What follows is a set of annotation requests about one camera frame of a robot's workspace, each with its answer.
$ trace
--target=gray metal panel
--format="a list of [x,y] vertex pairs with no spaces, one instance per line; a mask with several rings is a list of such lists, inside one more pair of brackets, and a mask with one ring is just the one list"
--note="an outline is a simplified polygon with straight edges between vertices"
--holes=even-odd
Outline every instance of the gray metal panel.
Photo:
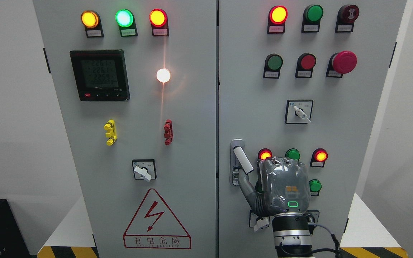
[[[405,0],[241,0],[220,1],[219,62],[219,257],[275,257],[271,227],[254,233],[247,227],[249,207],[238,187],[229,183],[230,142],[241,138],[255,165],[257,152],[269,148],[282,156],[290,148],[308,164],[312,152],[329,154],[324,168],[310,168],[309,178],[323,184],[310,209],[319,222],[341,238],[364,158],[369,134],[393,52]],[[302,34],[305,7],[324,8],[319,33]],[[353,33],[334,33],[339,8],[356,4],[360,15]],[[288,8],[284,34],[266,33],[269,10]],[[326,78],[332,54],[353,51],[355,70],[343,78]],[[295,78],[298,57],[314,54],[313,77]],[[264,60],[283,57],[280,79],[263,79]],[[285,124],[287,100],[314,100],[311,124]],[[329,234],[316,229],[314,248],[333,247]],[[331,257],[317,254],[316,257]]]
[[[213,257],[216,1],[35,0],[34,6],[100,257]],[[135,15],[137,37],[120,37],[114,16],[121,8]],[[169,37],[151,35],[154,8],[167,12]],[[86,38],[84,10],[100,15],[104,38]],[[79,101],[69,57],[74,49],[123,49],[130,100]],[[163,88],[155,74],[164,65],[172,79]],[[117,124],[111,147],[103,130],[108,119]],[[164,145],[166,119],[174,125],[170,146]],[[131,160],[151,158],[157,180],[134,180]],[[149,188],[157,189],[189,232],[190,250],[124,247],[123,234]]]

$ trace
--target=yellow terminal connector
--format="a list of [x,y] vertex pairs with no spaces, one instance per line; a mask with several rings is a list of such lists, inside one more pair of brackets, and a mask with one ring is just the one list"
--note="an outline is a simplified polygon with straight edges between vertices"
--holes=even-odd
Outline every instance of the yellow terminal connector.
[[105,129],[105,137],[108,138],[106,141],[106,145],[111,146],[113,145],[116,140],[118,139],[118,136],[116,134],[116,122],[114,122],[113,119],[110,119],[104,126],[103,129]]

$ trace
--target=red terminal connector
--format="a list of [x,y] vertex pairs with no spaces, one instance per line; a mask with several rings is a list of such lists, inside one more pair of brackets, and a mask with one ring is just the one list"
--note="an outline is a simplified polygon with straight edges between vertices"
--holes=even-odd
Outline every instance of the red terminal connector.
[[168,146],[173,141],[173,125],[170,119],[167,119],[167,121],[165,121],[163,130],[165,131],[165,133],[163,134],[163,136],[165,137],[165,145]]

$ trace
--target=green indicator light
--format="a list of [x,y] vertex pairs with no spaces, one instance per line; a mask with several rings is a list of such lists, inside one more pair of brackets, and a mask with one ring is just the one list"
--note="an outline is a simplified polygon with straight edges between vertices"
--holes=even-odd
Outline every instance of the green indicator light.
[[297,149],[289,149],[286,154],[286,157],[290,158],[290,159],[295,159],[295,160],[299,160],[300,159],[300,153]]
[[308,21],[316,23],[321,20],[321,17],[323,17],[323,7],[319,5],[310,5],[305,9],[305,18]]
[[291,207],[291,208],[299,207],[299,203],[297,201],[289,201],[288,207]]
[[133,24],[133,20],[133,14],[127,9],[118,10],[116,13],[116,21],[121,27],[126,28],[131,26]]
[[279,56],[270,57],[267,66],[272,70],[278,70],[283,65],[283,59]]
[[319,192],[321,190],[321,182],[318,179],[310,180],[309,185],[311,192]]

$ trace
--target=yellow black hazard stripe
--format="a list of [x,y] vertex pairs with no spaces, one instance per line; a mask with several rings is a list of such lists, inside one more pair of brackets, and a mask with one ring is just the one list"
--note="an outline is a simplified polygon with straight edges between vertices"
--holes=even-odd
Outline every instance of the yellow black hazard stripe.
[[[408,258],[403,248],[341,248],[343,258]],[[38,258],[99,258],[97,248],[49,247]]]
[[341,248],[343,258],[408,258],[403,248]]
[[99,258],[96,248],[44,246],[38,258]]

